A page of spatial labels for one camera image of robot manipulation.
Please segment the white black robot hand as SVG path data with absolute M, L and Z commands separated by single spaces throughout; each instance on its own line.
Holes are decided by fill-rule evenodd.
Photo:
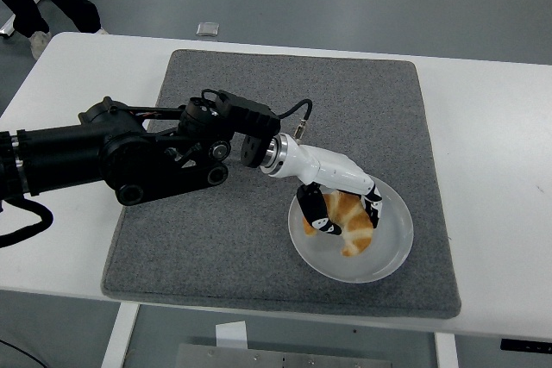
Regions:
M 357 196 L 374 226 L 379 224 L 382 197 L 372 180 L 353 160 L 327 149 L 299 145 L 280 133 L 272 141 L 273 156 L 261 170 L 273 178 L 296 177 L 302 185 L 296 194 L 307 223 L 326 234 L 339 235 L 342 228 L 330 220 L 322 186 Z

